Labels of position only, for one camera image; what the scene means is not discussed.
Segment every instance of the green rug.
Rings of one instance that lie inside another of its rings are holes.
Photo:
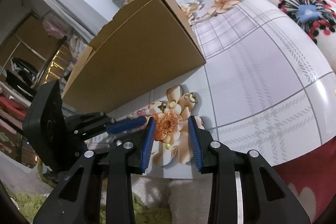
[[[8,188],[6,190],[9,196],[17,202],[22,215],[32,223],[34,216],[46,200],[46,197],[42,195],[28,195],[26,193],[14,194]],[[136,224],[171,224],[169,209],[147,208],[135,194],[133,194],[133,205]],[[100,224],[105,224],[105,222],[105,206],[101,206]]]

